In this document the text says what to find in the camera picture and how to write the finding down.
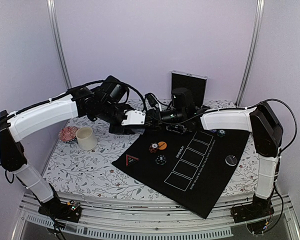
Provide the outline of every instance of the white rectangle outline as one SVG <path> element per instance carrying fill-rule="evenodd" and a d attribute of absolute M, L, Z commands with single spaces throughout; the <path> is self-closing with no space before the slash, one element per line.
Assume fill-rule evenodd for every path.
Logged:
<path fill-rule="evenodd" d="M 182 156 L 180 157 L 180 160 L 182 160 L 182 161 L 184 161 L 184 162 L 187 162 L 188 164 L 190 164 L 190 165 L 193 165 L 194 167 L 197 167 L 197 168 L 199 168 L 199 167 L 200 167 L 200 165 L 201 165 L 201 163 L 202 163 L 202 161 L 205 159 L 205 156 L 204 156 L 204 155 L 201 155 L 201 154 L 199 154 L 200 156 L 202 156 L 202 159 L 201 159 L 201 161 L 200 161 L 199 165 L 197 166 L 197 165 L 195 165 L 194 163 L 191 163 L 191 162 L 189 162 L 188 160 L 184 160 L 184 159 L 182 159 L 182 157 L 184 156 L 184 154 L 185 154 L 185 152 L 186 152 L 187 150 L 189 150 L 189 151 L 191 151 L 191 152 L 194 152 L 195 154 L 199 154 L 198 152 L 196 152 L 196 151 L 192 150 L 191 148 L 188 148 L 188 147 L 186 147 L 186 148 L 185 148 L 185 150 L 184 150 L 184 152 L 183 152 L 183 154 L 182 154 Z"/>
<path fill-rule="evenodd" d="M 189 177 L 189 176 L 183 175 L 183 174 L 180 173 L 180 172 L 175 171 L 175 168 L 176 168 L 176 166 L 179 164 L 180 161 L 181 161 L 181 162 L 184 162 L 185 164 L 189 164 L 188 162 L 183 161 L 183 160 L 180 159 L 180 160 L 176 163 L 176 165 L 174 166 L 174 168 L 172 169 L 172 172 L 173 172 L 173 173 L 176 173 L 176 174 L 178 174 L 178 175 L 180 175 L 180 176 L 183 176 L 183 177 L 185 177 L 185 178 L 187 178 L 187 179 L 190 179 L 190 180 L 194 179 L 194 177 L 195 177 L 195 175 L 196 175 L 196 173 L 197 173 L 199 167 L 198 167 L 198 166 L 194 166 L 194 165 L 192 165 L 192 164 L 189 164 L 190 166 L 196 168 L 193 177 Z"/>
<path fill-rule="evenodd" d="M 197 151 L 197 150 L 195 150 L 195 149 L 189 147 L 189 145 L 191 144 L 192 141 L 195 141 L 195 142 L 198 142 L 198 143 L 201 143 L 201 144 L 206 145 L 207 148 L 206 148 L 206 150 L 205 150 L 205 153 L 199 152 L 199 151 Z M 197 141 L 197 140 L 195 140 L 195 139 L 191 139 L 191 141 L 189 142 L 188 146 L 186 146 L 186 148 L 191 149 L 192 151 L 195 151 L 196 153 L 205 156 L 206 153 L 207 153 L 207 151 L 208 151 L 208 149 L 209 149 L 209 145 L 207 145 L 206 143 L 204 143 L 204 142 L 202 142 L 202 141 Z"/>
<path fill-rule="evenodd" d="M 188 184 L 188 186 L 186 186 L 185 190 L 183 190 L 183 189 L 181 189 L 181 188 L 179 188 L 179 187 L 177 187 L 177 186 L 175 186 L 175 185 L 172 185 L 171 183 L 166 182 L 166 180 L 171 176 L 171 174 L 175 174 L 175 175 L 178 175 L 179 177 L 183 177 L 184 179 L 189 180 L 189 184 Z M 164 180 L 164 182 L 165 182 L 166 184 L 168 184 L 168 185 L 170 185 L 170 186 L 176 188 L 176 189 L 179 189 L 179 190 L 185 192 L 185 191 L 187 191 L 187 189 L 188 189 L 189 185 L 191 184 L 192 180 L 190 180 L 189 178 L 186 178 L 186 177 L 184 177 L 184 176 L 182 176 L 182 175 L 180 175 L 180 174 L 177 174 L 176 172 L 173 172 L 173 171 L 172 171 L 172 172 L 170 172 L 169 176 Z"/>
<path fill-rule="evenodd" d="M 204 141 L 200 141 L 199 139 L 195 139 L 195 136 L 197 135 L 197 131 L 196 131 L 195 134 L 193 135 L 192 139 L 193 139 L 193 140 L 196 140 L 196 141 L 198 141 L 198 142 L 201 142 L 201 143 L 203 143 L 203 144 L 208 144 L 208 145 L 210 145 L 211 142 L 212 142 L 212 139 L 214 139 L 214 136 L 212 136 L 212 135 L 210 135 L 210 134 L 208 134 L 208 133 L 205 133 L 205 132 L 203 132 L 203 131 L 200 131 L 200 133 L 206 134 L 206 135 L 210 136 L 210 137 L 211 137 L 210 142 L 209 142 L 209 143 L 206 143 L 206 142 L 204 142 Z"/>

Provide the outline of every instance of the vent grille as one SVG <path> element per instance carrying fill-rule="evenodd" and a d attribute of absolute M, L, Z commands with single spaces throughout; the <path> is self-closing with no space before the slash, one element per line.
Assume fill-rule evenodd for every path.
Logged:
<path fill-rule="evenodd" d="M 27 214 L 27 221 L 53 229 L 54 223 L 51 219 L 43 216 L 37 216 L 31 213 Z M 71 226 L 64 230 L 69 234 L 91 237 L 100 240 L 213 240 L 232 237 L 230 227 L 220 228 L 217 230 L 206 230 L 184 233 L 125 233 L 113 232 L 106 230 L 98 230 L 92 227 Z"/>

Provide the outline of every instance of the playing mat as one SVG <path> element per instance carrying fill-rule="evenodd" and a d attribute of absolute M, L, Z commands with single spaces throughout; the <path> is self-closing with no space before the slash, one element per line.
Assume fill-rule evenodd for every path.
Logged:
<path fill-rule="evenodd" d="M 206 219 L 235 172 L 248 137 L 242 130 L 226 130 L 223 137 L 210 131 L 145 132 L 112 164 Z M 159 142 L 166 149 L 149 150 Z M 226 158 L 238 161 L 227 163 Z"/>

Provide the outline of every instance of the white wall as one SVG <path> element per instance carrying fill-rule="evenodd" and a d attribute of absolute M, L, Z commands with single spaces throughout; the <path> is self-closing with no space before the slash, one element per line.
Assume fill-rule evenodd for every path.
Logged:
<path fill-rule="evenodd" d="M 0 1 L 0 111 L 19 110 L 66 89 L 58 62 L 47 2 Z M 61 125 L 22 143 L 37 169 L 43 169 Z M 0 168 L 0 240 L 11 238 L 24 188 L 8 184 Z"/>
<path fill-rule="evenodd" d="M 294 111 L 298 135 L 282 154 L 279 186 L 289 193 L 300 223 L 300 0 L 265 1 L 262 26 L 243 105 L 267 98 L 285 101 Z M 284 107 L 272 104 L 283 124 L 283 145 L 294 133 Z"/>
<path fill-rule="evenodd" d="M 114 75 L 169 98 L 171 70 L 207 75 L 206 99 L 235 101 L 256 0 L 58 0 L 74 86 Z"/>

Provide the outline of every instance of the red patterned bowl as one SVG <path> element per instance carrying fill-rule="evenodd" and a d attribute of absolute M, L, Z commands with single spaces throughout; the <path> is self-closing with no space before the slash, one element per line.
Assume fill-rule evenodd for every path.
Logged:
<path fill-rule="evenodd" d="M 79 128 L 76 126 L 67 126 L 59 132 L 59 139 L 66 144 L 73 144 L 77 141 L 76 132 Z"/>

